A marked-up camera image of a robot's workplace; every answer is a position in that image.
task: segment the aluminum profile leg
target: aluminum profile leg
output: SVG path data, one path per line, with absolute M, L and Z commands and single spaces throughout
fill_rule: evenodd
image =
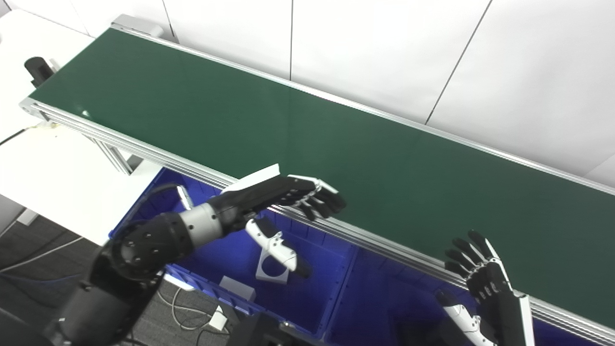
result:
M 94 144 L 96 144 L 100 151 L 105 154 L 105 156 L 109 159 L 113 167 L 115 167 L 118 172 L 124 173 L 126 175 L 132 174 L 134 169 L 130 167 L 128 162 L 124 159 L 124 157 L 116 147 L 112 147 L 111 145 L 103 143 L 97 139 L 93 139 L 91 137 L 89 138 L 94 142 Z

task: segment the panel seam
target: panel seam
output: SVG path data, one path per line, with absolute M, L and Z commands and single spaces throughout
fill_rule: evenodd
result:
M 288 66 L 288 80 L 293 80 L 293 22 L 295 18 L 295 0 L 290 1 L 290 56 Z
M 429 112 L 429 116 L 425 120 L 425 125 L 427 125 L 427 123 L 431 119 L 431 116 L 434 115 L 435 107 L 437 107 L 438 103 L 440 102 L 440 99 L 442 98 L 442 94 L 444 94 L 444 91 L 446 90 L 446 87 L 448 87 L 448 83 L 451 81 L 451 78 L 455 74 L 455 71 L 457 70 L 457 67 L 459 66 L 459 63 L 461 62 L 461 59 L 466 54 L 467 48 L 470 46 L 470 42 L 472 42 L 472 39 L 474 38 L 474 35 L 476 34 L 476 31 L 478 30 L 478 27 L 483 22 L 483 18 L 485 18 L 485 14 L 487 13 L 487 10 L 489 9 L 489 6 L 491 6 L 492 2 L 493 2 L 493 0 L 489 0 L 489 2 L 487 3 L 487 6 L 485 7 L 485 10 L 483 11 L 483 14 L 480 16 L 480 19 L 478 20 L 478 23 L 476 24 L 476 27 L 474 28 L 474 31 L 470 35 L 470 38 L 467 40 L 466 46 L 463 48 L 463 50 L 461 51 L 461 55 L 457 59 L 457 63 L 455 63 L 455 66 L 453 67 L 453 71 L 451 71 L 451 74 L 448 76 L 448 79 L 446 80 L 446 83 L 444 84 L 444 87 L 442 88 L 442 91 L 440 91 L 440 95 L 438 95 L 438 98 L 436 99 L 436 101 L 434 103 L 434 107 L 431 109 L 431 112 Z

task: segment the cable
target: cable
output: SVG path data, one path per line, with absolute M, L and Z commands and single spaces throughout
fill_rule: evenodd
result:
M 0 268 L 0 270 L 3 270 L 3 269 L 5 269 L 5 268 L 7 268 L 7 267 L 9 267 L 9 266 L 11 266 L 11 265 L 14 265 L 14 264 L 20 263 L 20 262 L 22 262 L 22 261 L 24 261 L 24 260 L 28 259 L 30 256 L 34 255 L 35 253 L 37 253 L 37 252 L 39 252 L 40 250 L 42 250 L 42 249 L 44 249 L 45 247 L 47 247 L 47 245 L 52 244 L 54 241 L 56 241 L 57 239 L 59 239 L 60 237 L 62 237 L 62 236 L 63 236 L 66 232 L 67 232 L 67 230 L 63 230 L 63 231 L 61 231 L 58 235 L 56 235 L 56 236 L 54 236 L 53 238 L 51 238 L 51 240 L 49 240 L 49 241 L 48 241 L 48 242 L 46 242 L 45 244 L 43 244 L 43 245 L 39 246 L 36 250 L 34 250 L 34 251 L 30 252 L 29 254 L 27 254 L 27 255 L 23 256 L 23 257 L 22 257 L 22 258 L 20 258 L 20 259 L 18 259 L 18 260 L 16 260 L 16 261 L 14 261 L 13 263 L 8 264 L 6 267 L 4 267 L 4 268 Z
M 73 275 L 69 275 L 69 276 L 64 276 L 62 278 L 57 278 L 57 279 L 51 279 L 51 280 L 37 280 L 37 279 L 31 279 L 31 278 L 25 278 L 23 276 L 15 276 L 15 275 L 8 275 L 8 274 L 2 274 L 0 273 L 0 277 L 3 278 L 7 278 L 7 279 L 13 279 L 13 280 L 19 280 L 19 281 L 26 281 L 26 282 L 30 282 L 30 283 L 39 283 L 39 284 L 52 284 L 52 283 L 57 283 L 60 281 L 64 281 L 64 280 L 68 280 L 68 279 L 72 279 L 72 278 L 76 278 L 78 276 L 80 276 L 81 274 L 73 274 Z
M 203 324 L 203 325 L 202 325 L 202 326 L 200 326 L 200 327 L 188 327 L 188 326 L 183 325 L 183 324 L 179 321 L 179 319 L 177 318 L 177 314 L 176 314 L 176 312 L 175 312 L 175 309 L 180 308 L 180 309 L 187 310 L 187 311 L 192 311 L 192 312 L 196 312 L 196 313 L 201 313 L 201 314 L 203 314 L 203 315 L 205 315 L 205 316 L 209 317 L 209 319 L 210 319 L 210 320 L 212 319 L 212 316 L 211 316 L 210 314 L 208 314 L 207 312 L 204 312 L 204 311 L 202 311 L 202 310 L 198 310 L 198 309 L 194 309 L 194 308 L 189 308 L 189 307 L 179 307 L 179 306 L 177 306 L 177 305 L 176 305 L 176 302 L 177 302 L 177 296 L 180 294 L 180 292 L 181 292 L 181 288 L 178 288 L 178 289 L 177 289 L 177 292 L 175 292 L 175 295 L 173 296 L 173 300 L 169 303 L 166 299 L 164 299 L 164 297 L 162 296 L 162 294 L 160 293 L 160 291 L 158 291 L 158 296 L 160 297 L 160 299 L 162 299 L 162 301 L 163 301 L 163 302 L 165 302 L 167 305 L 170 305 L 170 306 L 171 306 L 171 315 L 173 316 L 173 320 L 175 321 L 175 323 L 176 323 L 176 324 L 177 324 L 180 328 L 182 328 L 182 329 L 183 329 L 183 330 L 185 330 L 185 331 L 195 331 L 195 330 L 197 330 L 197 329 L 202 329 L 202 328 L 203 328 L 203 330 L 204 330 L 204 331 L 206 331 L 206 332 L 210 332 L 210 333 L 212 333 L 212 334 L 222 334 L 222 335 L 228 335 L 228 334 L 229 334 L 229 331 L 228 331 L 228 329 L 226 329 L 226 327 L 223 327 L 223 330 L 225 331 L 224 333 L 222 333 L 222 332 L 213 332 L 213 331 L 208 331 L 208 330 L 204 329 L 206 326 L 208 326 L 208 325 L 209 325 L 209 322 L 210 322 L 210 321 L 207 321 L 205 324 Z
M 229 335 L 228 333 L 219 333 L 219 332 L 212 332 L 212 331 L 208 331 L 206 329 L 203 329 L 199 332 L 199 336 L 196 337 L 196 346 L 199 346 L 199 341 L 200 341 L 200 336 L 201 334 L 203 334 L 203 332 L 208 332 L 209 334 L 213 334 L 213 335 Z
M 162 294 L 160 294 L 160 291 L 156 291 L 158 293 L 158 296 L 160 297 L 160 299 L 162 299 L 162 301 L 167 304 L 168 306 L 172 307 L 173 304 L 171 302 L 169 302 L 168 300 L 164 299 L 164 297 L 162 296 Z M 209 315 L 207 312 L 204 312 L 202 310 L 198 310 L 195 308 L 189 308 L 189 307 L 182 307 L 179 305 L 175 306 L 176 309 L 181 309 L 181 310 L 186 310 L 186 311 L 192 311 L 192 312 L 196 312 L 196 313 L 200 313 L 201 315 L 206 315 L 207 317 L 211 318 L 212 316 Z
M 3 140 L 2 142 L 0 142 L 0 145 L 5 144 L 6 142 L 12 140 L 13 138 L 17 137 L 18 135 L 24 133 L 27 129 L 29 129 L 29 127 L 26 127 L 25 129 L 21 129 L 17 132 L 15 132 L 14 134 L 10 135 L 8 138 L 6 138 L 5 140 Z
M 175 302 L 177 301 L 177 296 L 180 295 L 180 291 L 181 291 L 181 288 L 178 288 L 177 292 L 175 292 L 175 295 L 173 296 L 173 302 L 171 303 L 171 314 L 173 315 L 173 319 L 175 320 L 175 323 L 177 323 L 177 325 L 180 328 L 184 329 L 185 331 L 195 331 L 197 329 L 204 328 L 207 324 L 209 324 L 209 321 L 207 321 L 201 327 L 186 327 L 183 324 L 181 324 L 180 321 L 177 319 L 177 315 L 175 314 Z
M 28 264 L 28 263 L 30 263 L 30 262 L 34 262 L 35 260 L 38 260 L 39 258 L 41 258 L 41 257 L 43 257 L 43 256 L 46 256 L 46 255 L 48 255 L 48 254 L 50 254 L 50 253 L 52 253 L 52 252 L 54 252 L 54 251 L 57 251 L 57 250 L 62 249 L 62 248 L 64 248 L 64 247 L 67 247 L 67 246 L 69 246 L 70 244 L 76 243 L 76 242 L 78 242 L 78 241 L 79 241 L 79 240 L 81 240 L 81 239 L 83 239 L 83 237 L 82 237 L 82 236 L 78 237 L 78 238 L 77 238 L 77 239 L 75 239 L 75 240 L 71 240 L 71 241 L 69 241 L 68 243 L 66 243 L 66 244 L 64 244 L 64 245 L 60 245 L 60 246 L 56 247 L 55 249 L 51 249 L 51 250 L 49 250 L 49 251 L 47 251 L 47 252 L 44 252 L 43 254 L 40 254 L 40 255 L 38 255 L 38 256 L 36 256 L 36 257 L 32 258 L 32 259 L 29 259 L 29 260 L 26 260 L 26 261 L 24 261 L 24 262 L 20 262 L 20 263 L 18 263 L 18 264 L 14 264 L 14 265 L 11 265 L 11 266 L 9 266 L 9 267 L 6 267 L 6 268 L 4 268 L 4 269 L 0 270 L 0 273 L 4 273 L 4 272 L 9 271 L 9 270 L 11 270 L 11 269 L 15 269 L 15 268 L 17 268 L 17 267 L 21 267 L 22 265 L 26 265 L 26 264 Z

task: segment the white plastic part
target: white plastic part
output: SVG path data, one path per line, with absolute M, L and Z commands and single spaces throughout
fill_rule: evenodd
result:
M 297 254 L 295 250 L 282 244 L 281 231 L 277 232 L 273 237 L 267 238 L 254 219 L 248 221 L 245 226 L 245 231 L 263 248 L 263 250 L 280 262 L 284 267 L 287 267 L 292 272 L 297 269 Z
M 532 323 L 532 310 L 530 297 L 526 294 L 519 298 L 521 305 L 521 319 L 523 321 L 523 338 L 526 346 L 534 346 L 534 324 Z
M 457 324 L 464 335 L 476 346 L 495 346 L 493 342 L 487 339 L 480 332 L 480 317 L 470 316 L 466 307 L 463 304 L 457 304 L 452 307 L 443 307 L 444 311 Z
M 170 276 L 169 274 L 165 274 L 164 275 L 164 279 L 167 280 L 168 282 L 176 285 L 177 287 L 183 289 L 184 291 L 192 291 L 194 290 L 194 287 L 190 286 L 189 284 L 185 283 L 182 280 L 176 279 L 172 276 Z
M 22 212 L 21 215 L 19 215 L 19 217 L 17 217 L 17 222 L 23 223 L 26 226 L 30 226 L 32 221 L 34 221 L 37 216 L 37 213 L 31 211 L 30 209 L 26 209 Z
M 209 320 L 208 324 L 212 328 L 222 331 L 222 329 L 224 329 L 224 326 L 226 325 L 227 320 L 228 319 L 224 316 L 222 308 L 218 306 L 216 308 L 216 311 L 213 313 L 212 318 Z
M 261 258 L 258 260 L 258 266 L 256 266 L 256 279 L 261 281 L 268 281 L 270 283 L 287 284 L 289 273 L 288 268 L 286 268 L 286 270 L 284 270 L 284 272 L 278 276 L 271 276 L 264 272 L 263 262 L 265 261 L 265 259 L 267 259 L 267 257 L 270 256 L 271 255 L 267 252 L 267 250 L 262 249 Z
M 256 298 L 256 291 L 252 287 L 244 283 L 240 283 L 237 280 L 233 280 L 228 276 L 222 277 L 220 287 L 237 294 L 249 302 L 253 302 Z
M 227 191 L 243 190 L 244 188 L 251 187 L 254 184 L 264 182 L 265 180 L 271 179 L 278 175 L 280 175 L 280 165 L 276 163 L 267 168 L 263 168 L 260 171 L 256 171 L 250 175 L 246 175 L 235 183 L 224 188 L 224 190 L 222 190 L 222 193 L 225 193 Z

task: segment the white cable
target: white cable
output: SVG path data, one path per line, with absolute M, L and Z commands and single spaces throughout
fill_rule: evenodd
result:
M 160 293 L 160 291 L 156 291 L 156 292 L 158 293 L 158 297 L 160 297 L 160 299 L 161 299 L 161 300 L 162 300 L 165 304 L 167 304 L 167 305 L 168 305 L 168 306 L 170 306 L 170 307 L 172 307 L 172 306 L 173 306 L 173 304 L 171 304 L 171 302 L 169 302 L 168 300 L 166 300 L 166 299 L 162 296 L 162 294 Z M 207 312 L 204 312 L 204 311 L 202 311 L 202 310 L 198 310 L 198 309 L 195 309 L 195 308 L 182 307 L 182 306 L 179 306 L 179 305 L 176 305 L 176 306 L 175 306 L 175 308 L 176 308 L 176 309 L 181 309 L 181 310 L 186 310 L 186 311 L 192 311 L 192 312 L 200 313 L 201 315 L 205 315 L 205 316 L 207 316 L 207 317 L 209 317 L 209 318 L 211 318 L 211 317 L 212 317 L 212 316 L 211 316 L 211 315 L 209 315 Z
M 41 257 L 43 257 L 43 256 L 49 255 L 50 253 L 52 253 L 52 252 L 54 252 L 54 251 L 58 251 L 59 249 L 62 249 L 62 248 L 64 248 L 64 247 L 69 246 L 70 244 L 76 243 L 77 241 L 79 241 L 79 240 L 81 240 L 81 239 L 83 239 L 83 237 L 82 237 L 82 236 L 78 237 L 78 238 L 77 238 L 77 239 L 75 239 L 75 240 L 71 240 L 71 241 L 69 241 L 68 243 L 66 243 L 66 244 L 64 244 L 64 245 L 60 245 L 60 246 L 56 247 L 55 249 L 51 249 L 51 250 L 49 250 L 49 251 L 47 251 L 47 252 L 45 252 L 45 253 L 43 253 L 43 254 L 41 254 L 41 255 L 38 255 L 38 256 L 36 256 L 36 257 L 34 257 L 34 258 L 32 258 L 32 259 L 29 259 L 29 260 L 26 260 L 26 261 L 23 261 L 23 262 L 20 262 L 20 263 L 17 263 L 17 264 L 11 265 L 10 267 L 6 267 L 5 269 L 0 270 L 0 273 L 4 273 L 4 272 L 7 272 L 7 271 L 9 271 L 9 270 L 11 270 L 11 269 L 15 269 L 15 268 L 17 268 L 17 267 L 21 267 L 22 265 L 26 265 L 26 264 L 28 264 L 28 263 L 30 263 L 30 262 L 34 262 L 35 260 L 38 260 L 39 258 L 41 258 Z
M 175 309 L 176 309 L 176 308 L 183 308 L 184 310 L 190 310 L 190 311 L 193 311 L 193 312 L 202 313 L 202 314 L 204 314 L 204 315 L 208 316 L 208 317 L 210 318 L 210 320 L 211 320 L 211 318 L 212 318 L 212 316 L 211 316 L 211 315 L 209 315 L 208 313 L 206 313 L 206 312 L 204 312 L 204 311 L 197 310 L 197 309 L 193 309 L 193 308 L 188 308 L 188 307 L 178 307 L 178 306 L 176 306 L 176 305 L 175 305 L 175 302 L 177 301 L 177 296 L 180 294 L 180 291 L 181 291 L 181 288 L 178 288 L 178 289 L 177 289 L 177 292 L 175 292 L 175 295 L 173 296 L 173 301 L 170 303 L 170 304 L 171 304 L 171 315 L 173 316 L 173 320 L 175 320 L 175 323 L 176 323 L 176 324 L 177 324 L 180 328 L 182 328 L 182 329 L 183 329 L 183 330 L 185 330 L 185 331 L 195 331 L 195 330 L 197 330 L 197 329 L 202 329 L 202 328 L 204 329 L 206 326 L 208 326 L 208 325 L 209 325 L 209 321 L 207 321 L 205 324 L 203 324 L 203 325 L 202 325 L 202 326 L 200 326 L 200 327 L 187 327 L 187 326 L 183 325 L 183 324 L 182 324 L 182 323 L 181 323 L 181 322 L 177 319 L 177 315 L 175 314 Z M 161 298 L 161 299 L 162 299 L 165 303 L 169 304 L 169 302 L 167 302 L 167 301 L 166 301 L 166 300 L 162 297 L 162 294 L 160 294 L 160 291 L 158 292 L 158 296 L 159 296 L 159 297 L 160 297 L 160 298 Z M 222 328 L 222 330 L 223 330 L 226 334 L 229 334 L 229 331 L 228 331 L 228 329 L 226 329 L 226 327 L 223 327 L 223 328 Z

